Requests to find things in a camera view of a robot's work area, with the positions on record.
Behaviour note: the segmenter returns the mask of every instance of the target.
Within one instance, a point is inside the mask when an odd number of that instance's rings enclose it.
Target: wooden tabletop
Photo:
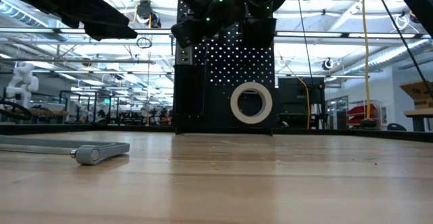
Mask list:
[[[433,108],[405,111],[405,116],[407,116],[407,117],[412,117],[412,116],[433,117]]]
[[[131,144],[97,166],[0,153],[0,223],[428,223],[433,143],[80,132]]]

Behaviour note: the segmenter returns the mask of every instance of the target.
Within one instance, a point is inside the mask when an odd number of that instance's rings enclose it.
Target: metal frame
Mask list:
[[[58,139],[0,136],[0,144],[6,145],[0,150],[41,154],[65,154],[64,151],[67,150],[71,158],[83,165],[96,165],[102,160],[129,151],[128,143],[78,140],[62,140],[62,143],[59,142]]]

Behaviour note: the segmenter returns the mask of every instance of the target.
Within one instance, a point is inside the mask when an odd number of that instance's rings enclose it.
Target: white tape roll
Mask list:
[[[260,98],[262,98],[262,108],[254,116],[246,116],[245,114],[243,114],[237,104],[239,96],[246,91],[256,92],[258,93]],[[271,113],[272,96],[271,93],[269,93],[268,89],[266,89],[266,87],[261,84],[253,83],[253,82],[244,83],[239,85],[239,87],[235,89],[233,94],[231,94],[230,107],[235,117],[241,122],[249,125],[257,124],[262,122],[264,119],[266,119]]]

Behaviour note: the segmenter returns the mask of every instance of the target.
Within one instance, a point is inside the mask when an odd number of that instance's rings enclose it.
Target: wire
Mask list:
[[[138,5],[135,6],[134,18],[133,18],[133,21],[131,22],[131,24],[134,24],[135,21],[137,20],[137,11],[138,11]]]
[[[386,3],[385,3],[385,0],[380,0],[380,1],[382,1],[382,3],[384,4],[384,7],[385,7],[385,9],[386,9],[386,12],[387,12],[388,15],[391,17],[391,20],[392,20],[393,22],[395,22],[394,19],[392,18],[392,15],[391,15],[390,10],[388,9],[388,6],[387,6]],[[413,56],[413,53],[412,53],[411,49],[409,48],[409,46],[408,46],[408,44],[407,44],[405,38],[403,37],[401,31],[400,31],[399,29],[397,29],[397,32],[398,32],[398,34],[400,35],[401,41],[402,41],[403,44],[405,45],[405,47],[406,47],[406,49],[407,49],[407,53],[408,53],[409,56],[411,57],[412,62],[413,62],[413,65],[414,65],[415,68],[417,69],[418,74],[419,74],[419,76],[421,77],[421,80],[422,80],[423,84],[426,86],[427,92],[429,93],[430,97],[433,99],[433,91],[432,91],[432,89],[430,88],[429,82],[426,80],[426,78],[425,78],[424,75],[422,74],[421,69],[419,69],[418,63],[417,63],[415,57]]]
[[[283,56],[280,54],[279,51],[277,51],[279,54],[279,57],[281,59],[281,61],[284,63],[284,65],[286,65],[286,67],[289,69],[289,71],[293,74],[293,76],[295,76],[295,78],[297,78],[305,87],[305,91],[306,91],[306,109],[308,112],[308,118],[306,120],[306,129],[310,129],[310,117],[311,117],[311,108],[310,108],[310,91],[308,86],[306,85],[306,83],[300,79],[298,76],[296,76],[296,74],[292,71],[292,69],[290,69],[289,65],[287,65],[286,61],[284,60]]]
[[[365,40],[365,95],[367,97],[367,119],[370,119],[370,84],[368,81],[368,60],[369,60],[369,47],[368,47],[368,36],[367,36],[367,18],[365,18],[365,0],[363,0],[363,26],[364,26],[364,40]]]
[[[311,85],[313,86],[313,89],[315,90],[314,80],[313,80],[313,73],[311,72],[311,59],[310,59],[310,53],[309,53],[309,45],[308,45],[308,43],[306,41],[304,17],[302,16],[302,8],[301,8],[300,0],[298,0],[298,4],[299,4],[300,22],[302,24],[302,31],[304,33],[304,42],[305,42],[305,49],[306,49],[306,57],[307,57],[307,59],[309,61],[309,71],[310,71]],[[308,102],[308,107],[309,107],[309,124],[307,126],[307,129],[309,129],[310,128],[310,116],[311,116],[311,111],[310,110],[311,110],[311,108],[310,108],[310,98],[309,98],[310,95],[309,95],[308,87],[306,87],[306,94],[307,94],[307,102]],[[325,123],[323,121],[323,118],[321,119],[321,124],[322,124],[322,129],[324,129],[325,128]]]
[[[140,39],[137,39],[137,42],[135,44],[137,45],[138,48],[141,49],[147,49],[152,47],[152,41],[146,37],[141,37]]]
[[[311,60],[310,60],[310,53],[309,53],[309,45],[306,42],[304,18],[302,17],[302,8],[300,6],[300,0],[298,0],[298,4],[299,4],[300,21],[301,21],[301,24],[302,24],[302,31],[304,33],[304,42],[305,42],[305,49],[306,49],[306,57],[309,60],[309,70],[310,70],[310,77],[311,77],[311,85],[314,86],[313,73],[311,72]]]

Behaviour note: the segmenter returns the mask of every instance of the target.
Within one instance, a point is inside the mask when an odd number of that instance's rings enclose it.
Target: overhead light fixture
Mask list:
[[[32,72],[33,73],[50,73],[50,72],[53,72],[53,71],[49,71],[49,70],[33,70]]]
[[[309,74],[297,74],[296,76],[300,77],[300,78],[309,78],[309,77],[313,77],[313,78],[325,78],[326,77],[326,75],[315,75],[315,74],[313,76],[311,76]]]
[[[363,75],[331,75],[331,78],[336,79],[364,79]]]
[[[155,29],[155,28],[144,28],[135,30],[137,34],[139,35],[171,35],[171,30],[168,28],[162,29]]]
[[[125,71],[93,71],[95,74],[127,74]]]
[[[285,76],[290,77],[290,76],[295,76],[295,75],[293,75],[293,74],[276,74],[275,76],[277,76],[277,77],[285,77]],[[300,77],[300,78],[311,77],[311,75],[309,75],[309,74],[296,74],[296,76]],[[325,78],[326,75],[316,75],[316,74],[314,74],[312,77],[313,78]]]
[[[54,33],[54,30],[52,30],[51,28],[0,28],[0,33],[47,34],[47,33]]]
[[[0,57],[5,58],[5,59],[11,59],[12,57],[9,57],[8,55],[2,54],[0,53]]]
[[[73,81],[76,80],[76,78],[74,78],[73,76],[67,75],[67,74],[60,74],[60,76],[67,78],[67,79],[70,79],[70,80],[73,80]]]
[[[103,82],[93,81],[93,80],[89,80],[89,79],[82,80],[82,82],[88,83],[90,85],[105,85]]]
[[[349,38],[364,38],[363,33],[353,33],[349,34]],[[413,38],[415,34],[403,34],[403,38]],[[367,38],[373,39],[399,39],[399,34],[367,34]]]
[[[45,69],[54,69],[54,68],[57,68],[56,66],[51,65],[48,62],[33,62],[33,61],[28,61],[26,63],[33,64],[33,65],[35,65],[38,68],[45,68]]]
[[[82,73],[82,74],[84,74],[84,73],[89,73],[87,71],[54,71],[54,72],[56,72],[56,73],[64,73],[64,74],[74,74],[74,73]]]
[[[303,37],[303,32],[285,32],[278,31],[278,37]],[[322,37],[322,38],[339,38],[342,36],[342,33],[338,32],[305,32],[306,37]]]
[[[123,94],[123,95],[129,95],[128,91],[116,91],[116,93]]]
[[[62,28],[60,32],[64,34],[85,34],[86,31],[82,28]]]

